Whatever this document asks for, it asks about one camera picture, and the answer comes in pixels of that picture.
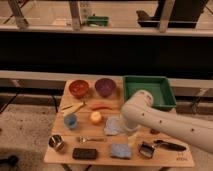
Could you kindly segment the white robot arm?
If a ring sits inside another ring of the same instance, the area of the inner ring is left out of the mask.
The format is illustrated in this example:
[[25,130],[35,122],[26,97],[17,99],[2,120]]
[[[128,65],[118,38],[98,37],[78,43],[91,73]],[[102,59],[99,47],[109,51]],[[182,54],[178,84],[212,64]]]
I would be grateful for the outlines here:
[[213,154],[213,122],[154,109],[153,96],[138,90],[121,107],[124,129],[152,128]]

